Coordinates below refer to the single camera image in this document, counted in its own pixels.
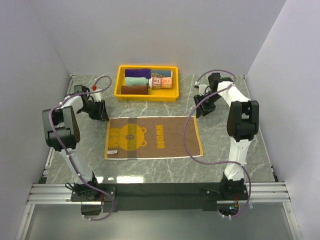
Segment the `yellow brown towel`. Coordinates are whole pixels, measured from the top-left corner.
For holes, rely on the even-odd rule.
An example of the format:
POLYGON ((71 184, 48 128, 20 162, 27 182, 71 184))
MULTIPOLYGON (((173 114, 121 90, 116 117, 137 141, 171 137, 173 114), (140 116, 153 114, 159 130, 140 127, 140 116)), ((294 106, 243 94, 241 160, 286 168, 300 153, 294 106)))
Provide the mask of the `yellow brown towel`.
POLYGON ((118 117, 107 123, 106 160, 156 160, 204 155, 195 116, 118 117))

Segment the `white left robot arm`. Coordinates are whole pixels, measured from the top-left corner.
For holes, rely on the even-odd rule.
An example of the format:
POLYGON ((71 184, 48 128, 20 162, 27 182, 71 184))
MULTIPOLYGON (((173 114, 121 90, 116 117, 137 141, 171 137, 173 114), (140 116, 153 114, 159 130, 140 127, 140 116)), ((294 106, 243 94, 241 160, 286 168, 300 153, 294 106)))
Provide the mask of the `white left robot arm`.
POLYGON ((97 200, 101 189, 93 171, 78 154, 77 144, 81 140, 81 133, 76 115, 86 113, 92 120, 108 122, 102 91, 93 86, 92 92, 89 92, 89 88, 84 85, 76 85, 74 94, 67 95, 57 106, 42 111, 46 144, 60 153, 67 162, 76 177, 75 183, 85 185, 82 194, 89 201, 97 200))

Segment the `striped rabbit print towel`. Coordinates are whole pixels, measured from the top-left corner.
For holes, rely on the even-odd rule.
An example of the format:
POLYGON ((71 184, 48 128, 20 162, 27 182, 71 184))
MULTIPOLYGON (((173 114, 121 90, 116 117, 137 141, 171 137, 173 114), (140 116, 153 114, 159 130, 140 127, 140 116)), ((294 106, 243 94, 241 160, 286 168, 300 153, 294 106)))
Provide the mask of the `striped rabbit print towel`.
POLYGON ((151 77, 148 80, 151 89, 171 89, 173 86, 172 77, 151 77))

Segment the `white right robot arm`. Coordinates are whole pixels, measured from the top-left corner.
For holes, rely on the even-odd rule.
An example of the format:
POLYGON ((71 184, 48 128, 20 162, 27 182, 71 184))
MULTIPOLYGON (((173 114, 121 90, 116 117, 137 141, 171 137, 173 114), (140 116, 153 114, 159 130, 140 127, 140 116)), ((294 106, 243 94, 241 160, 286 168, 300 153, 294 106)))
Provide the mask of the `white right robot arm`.
POLYGON ((213 112, 216 109, 215 102, 220 99, 229 106, 226 130, 230 137, 230 149, 220 195, 230 200, 238 193, 234 183, 242 184, 245 180, 243 167, 248 149, 259 130, 259 103, 246 97, 236 87, 234 79, 222 77, 219 72, 212 72, 208 76, 208 84, 201 84, 197 80, 194 87, 198 89, 198 94, 193 97, 197 118, 213 112))

